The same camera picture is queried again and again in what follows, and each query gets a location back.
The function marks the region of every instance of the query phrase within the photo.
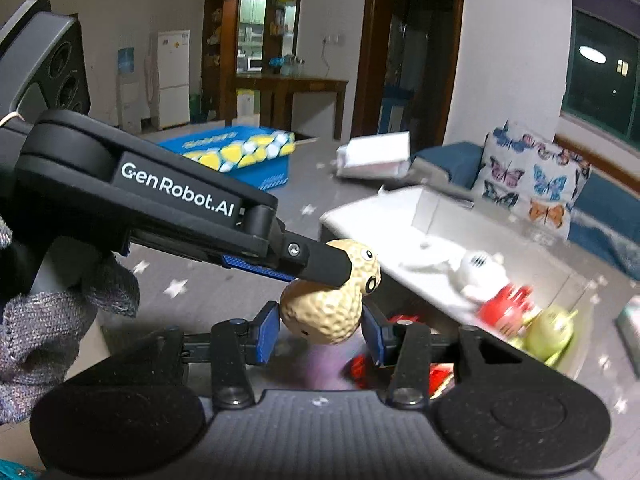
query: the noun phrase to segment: ceiling light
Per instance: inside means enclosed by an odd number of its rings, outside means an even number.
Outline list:
[[[583,45],[578,49],[578,52],[594,63],[603,64],[607,60],[607,56],[590,46]]]

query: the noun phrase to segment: window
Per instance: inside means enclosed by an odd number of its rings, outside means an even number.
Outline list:
[[[640,148],[639,54],[635,36],[575,12],[562,109]]]

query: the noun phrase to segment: green trash bin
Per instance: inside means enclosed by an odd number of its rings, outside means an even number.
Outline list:
[[[197,123],[200,119],[200,94],[189,96],[189,115],[192,123]]]

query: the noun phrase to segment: wall socket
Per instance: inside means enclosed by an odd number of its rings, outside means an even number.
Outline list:
[[[344,45],[344,34],[329,34],[324,39],[327,45]]]

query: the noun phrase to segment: blue box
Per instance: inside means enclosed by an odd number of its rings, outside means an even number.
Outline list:
[[[294,134],[253,126],[208,130],[159,146],[263,190],[287,183],[295,149]]]

